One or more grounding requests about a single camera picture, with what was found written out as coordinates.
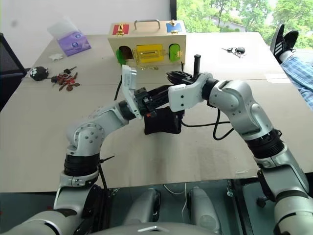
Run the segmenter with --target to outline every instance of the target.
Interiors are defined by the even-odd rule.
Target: person's leg
[[[292,53],[291,45],[295,44],[298,33],[292,31],[285,37],[283,37],[283,33],[284,25],[280,25],[274,34],[270,50],[293,85],[313,110],[313,67]]]

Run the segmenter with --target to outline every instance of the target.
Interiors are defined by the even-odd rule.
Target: black chair
[[[0,33],[0,111],[26,74],[26,69]]]

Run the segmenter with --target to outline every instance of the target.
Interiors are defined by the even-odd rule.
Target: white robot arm
[[[147,114],[155,116],[156,108],[166,103],[176,112],[192,108],[204,100],[208,106],[227,115],[233,128],[252,151],[260,167],[258,177],[262,189],[268,199],[276,202],[275,235],[312,234],[313,199],[307,194],[309,184],[287,145],[280,140],[280,131],[272,126],[262,107],[254,100],[247,83],[218,81],[209,73],[199,74],[200,57],[195,58],[193,76],[178,71],[167,73],[174,85],[150,92],[145,88],[135,90],[136,72],[123,66],[122,90],[126,100],[97,109],[67,131],[70,146],[54,210],[35,215],[7,235],[39,234],[38,231],[44,235],[88,232],[98,200],[99,187],[94,183],[99,175],[99,153],[104,138],[134,118],[140,119]],[[165,226],[169,234],[181,232],[179,229],[170,230],[168,224]],[[121,230],[96,234],[123,234]],[[124,228],[123,232],[127,234],[127,229]]]

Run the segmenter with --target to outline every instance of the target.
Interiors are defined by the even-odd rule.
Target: black sneaker
[[[285,42],[284,39],[284,28],[285,25],[281,24],[277,27],[276,32],[274,33],[272,42],[270,44],[270,51],[275,56],[276,60],[281,64],[282,62],[279,59],[279,56],[284,53],[286,50],[290,50],[290,47]]]
[[[287,46],[290,48],[290,50],[293,50],[293,47],[295,45],[295,42],[298,39],[298,36],[299,36],[299,32],[296,30],[291,30],[285,34],[284,39],[285,39]]]

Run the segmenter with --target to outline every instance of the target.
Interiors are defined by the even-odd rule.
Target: wooden lock box
[[[183,21],[113,23],[108,40],[121,64],[144,69],[185,63],[186,29]]]

